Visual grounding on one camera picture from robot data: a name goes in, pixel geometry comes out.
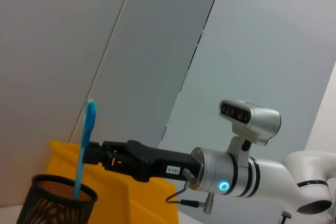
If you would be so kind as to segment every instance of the gray wall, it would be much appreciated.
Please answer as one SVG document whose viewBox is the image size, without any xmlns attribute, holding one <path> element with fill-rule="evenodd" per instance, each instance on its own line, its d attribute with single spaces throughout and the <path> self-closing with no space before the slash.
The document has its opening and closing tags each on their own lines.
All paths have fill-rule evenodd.
<svg viewBox="0 0 336 224">
<path fill-rule="evenodd" d="M 252 146 L 251 156 L 281 161 L 303 150 L 336 59 L 335 3 L 216 0 L 160 148 L 225 151 L 233 133 L 218 116 L 218 104 L 240 99 L 282 115 L 279 133 L 267 146 Z M 205 197 L 193 191 L 182 196 Z M 203 223 L 277 224 L 282 206 L 217 196 L 210 216 L 181 210 Z"/>
<path fill-rule="evenodd" d="M 87 96 L 92 140 L 158 146 L 212 2 L 0 0 L 0 206 L 79 139 Z"/>
</svg>

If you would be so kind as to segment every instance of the yellow box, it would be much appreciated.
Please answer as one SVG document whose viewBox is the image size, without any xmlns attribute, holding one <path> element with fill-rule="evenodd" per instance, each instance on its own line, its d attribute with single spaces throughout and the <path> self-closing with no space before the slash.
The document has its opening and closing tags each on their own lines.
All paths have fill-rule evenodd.
<svg viewBox="0 0 336 224">
<path fill-rule="evenodd" d="M 53 155 L 47 174 L 75 179 L 79 145 L 52 141 Z M 148 183 L 110 172 L 101 165 L 85 165 L 83 184 L 98 194 L 89 224 L 178 224 L 176 204 L 165 199 L 175 193 L 173 184 L 161 178 Z"/>
</svg>

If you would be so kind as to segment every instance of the blue toothbrush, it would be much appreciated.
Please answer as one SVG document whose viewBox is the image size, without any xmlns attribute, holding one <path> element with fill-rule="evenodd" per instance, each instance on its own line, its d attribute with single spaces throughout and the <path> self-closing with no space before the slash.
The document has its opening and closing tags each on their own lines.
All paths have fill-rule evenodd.
<svg viewBox="0 0 336 224">
<path fill-rule="evenodd" d="M 80 194 L 80 186 L 83 179 L 83 156 L 85 148 L 88 147 L 90 142 L 91 132 L 94 127 L 94 122 L 96 121 L 96 111 L 97 106 L 94 100 L 88 100 L 85 105 L 85 114 L 84 114 L 84 122 L 83 122 L 83 133 L 82 133 L 82 141 L 80 143 L 80 152 L 78 158 L 75 186 L 73 191 L 73 199 L 79 199 Z"/>
</svg>

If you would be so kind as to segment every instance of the black mesh cup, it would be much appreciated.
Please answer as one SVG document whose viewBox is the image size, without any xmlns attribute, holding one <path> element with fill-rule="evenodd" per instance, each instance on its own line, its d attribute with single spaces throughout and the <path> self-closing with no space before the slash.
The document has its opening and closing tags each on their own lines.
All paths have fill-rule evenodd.
<svg viewBox="0 0 336 224">
<path fill-rule="evenodd" d="M 79 200 L 72 199 L 72 179 L 37 175 L 32 179 L 17 224 L 86 224 L 98 196 L 81 185 Z"/>
</svg>

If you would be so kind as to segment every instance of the table surface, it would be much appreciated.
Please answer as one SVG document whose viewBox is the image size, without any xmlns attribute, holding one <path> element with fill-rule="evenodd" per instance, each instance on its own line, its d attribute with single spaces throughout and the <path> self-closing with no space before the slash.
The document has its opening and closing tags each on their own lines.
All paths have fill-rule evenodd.
<svg viewBox="0 0 336 224">
<path fill-rule="evenodd" d="M 1 224 L 15 224 L 22 206 L 2 207 L 0 208 Z M 201 224 L 199 221 L 185 215 L 182 212 L 178 213 L 180 224 Z"/>
</svg>

